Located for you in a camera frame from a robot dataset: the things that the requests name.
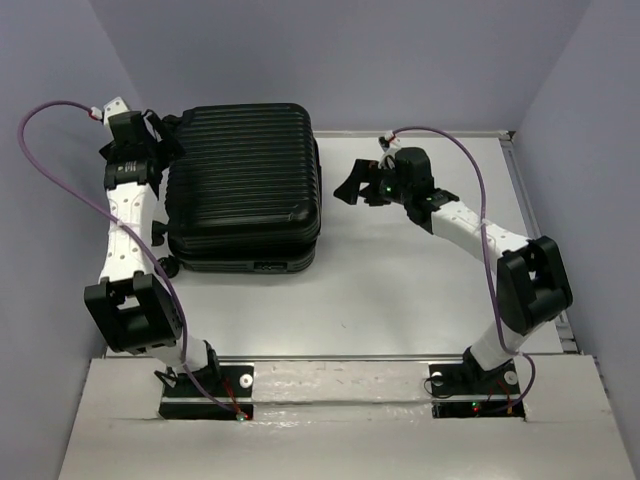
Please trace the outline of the black ribbed hard suitcase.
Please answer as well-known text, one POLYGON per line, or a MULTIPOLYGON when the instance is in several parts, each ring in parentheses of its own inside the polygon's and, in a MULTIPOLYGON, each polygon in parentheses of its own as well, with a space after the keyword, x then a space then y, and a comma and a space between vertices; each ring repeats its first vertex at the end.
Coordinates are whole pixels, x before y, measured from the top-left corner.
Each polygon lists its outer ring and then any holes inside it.
POLYGON ((291 274, 314 261, 322 171, 308 111, 296 103, 198 106, 164 124, 184 149, 168 169, 154 241, 168 277, 291 274))

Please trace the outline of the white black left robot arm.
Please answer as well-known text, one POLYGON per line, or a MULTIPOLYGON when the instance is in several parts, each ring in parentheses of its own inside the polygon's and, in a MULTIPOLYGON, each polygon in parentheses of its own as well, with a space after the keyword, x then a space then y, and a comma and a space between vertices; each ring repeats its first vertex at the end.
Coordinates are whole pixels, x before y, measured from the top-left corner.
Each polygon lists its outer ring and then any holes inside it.
POLYGON ((105 106, 103 123, 112 136, 101 151, 110 225, 104 265, 98 282, 84 290, 85 305, 111 350, 154 357, 176 382, 209 395, 222 378, 215 350, 189 335, 151 251, 163 172, 184 151, 155 113, 134 111, 122 100, 105 106))

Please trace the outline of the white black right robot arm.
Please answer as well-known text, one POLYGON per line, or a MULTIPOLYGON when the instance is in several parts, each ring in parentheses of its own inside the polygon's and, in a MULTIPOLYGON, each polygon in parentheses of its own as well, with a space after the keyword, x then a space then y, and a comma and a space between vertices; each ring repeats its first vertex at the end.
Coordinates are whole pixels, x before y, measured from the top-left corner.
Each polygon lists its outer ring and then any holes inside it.
POLYGON ((429 377, 435 397, 477 394, 491 386, 543 324, 571 306, 573 295, 557 243, 527 238, 484 219, 437 187, 427 153, 397 150, 380 161, 358 159, 334 191, 348 205, 402 206, 409 220, 482 262, 495 319, 458 364, 429 377))

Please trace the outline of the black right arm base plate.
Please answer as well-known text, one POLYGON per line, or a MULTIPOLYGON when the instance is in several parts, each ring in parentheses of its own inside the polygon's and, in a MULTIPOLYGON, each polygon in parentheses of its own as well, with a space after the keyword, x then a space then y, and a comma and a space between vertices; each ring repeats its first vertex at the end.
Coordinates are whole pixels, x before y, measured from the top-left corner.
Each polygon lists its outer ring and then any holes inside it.
POLYGON ((482 379, 464 378, 462 367, 429 365, 423 388, 431 397, 435 419, 526 418, 523 404, 516 403, 521 389, 513 361, 482 379))

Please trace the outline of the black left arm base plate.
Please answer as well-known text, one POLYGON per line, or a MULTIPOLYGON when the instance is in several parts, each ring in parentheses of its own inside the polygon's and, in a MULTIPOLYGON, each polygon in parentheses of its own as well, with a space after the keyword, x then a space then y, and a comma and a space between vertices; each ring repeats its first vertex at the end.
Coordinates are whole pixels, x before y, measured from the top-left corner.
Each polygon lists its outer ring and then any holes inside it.
POLYGON ((158 414, 165 420, 250 421, 254 417, 254 363, 222 362, 221 377, 197 373, 204 395, 184 373, 156 370, 162 384, 158 414))

